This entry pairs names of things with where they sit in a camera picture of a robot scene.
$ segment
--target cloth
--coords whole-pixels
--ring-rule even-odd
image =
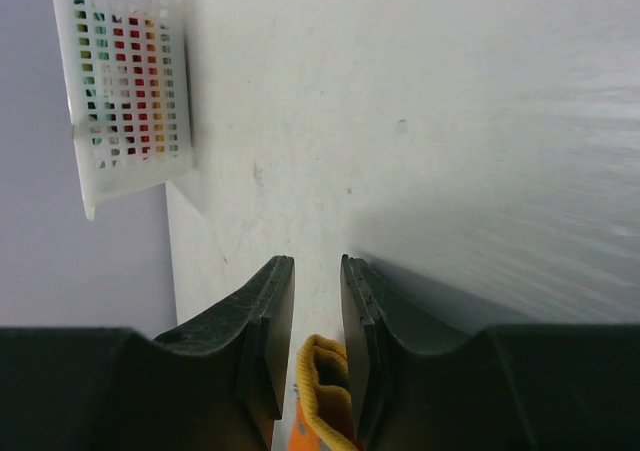
[[[296,363],[296,420],[289,451],[358,451],[351,421],[347,352],[317,334]]]

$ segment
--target table surface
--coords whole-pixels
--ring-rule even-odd
[[[342,334],[343,253],[469,330],[511,318],[465,293],[525,320],[638,321],[637,0],[189,2],[178,318],[295,257],[274,449],[295,351]]]

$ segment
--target basket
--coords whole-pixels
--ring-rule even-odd
[[[181,0],[53,0],[88,219],[185,173],[191,137]]]

